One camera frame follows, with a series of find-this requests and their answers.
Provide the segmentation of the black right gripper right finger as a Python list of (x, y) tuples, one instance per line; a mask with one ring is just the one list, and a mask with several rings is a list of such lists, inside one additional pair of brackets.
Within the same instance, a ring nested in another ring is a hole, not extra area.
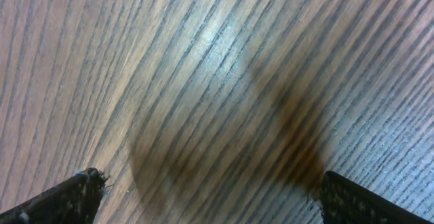
[(324, 224), (431, 224), (334, 171), (320, 189)]

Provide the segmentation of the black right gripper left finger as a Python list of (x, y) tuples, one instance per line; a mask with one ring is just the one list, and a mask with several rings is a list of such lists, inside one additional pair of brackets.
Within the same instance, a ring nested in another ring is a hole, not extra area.
[(1, 224), (94, 222), (109, 178), (96, 168), (71, 178), (1, 213)]

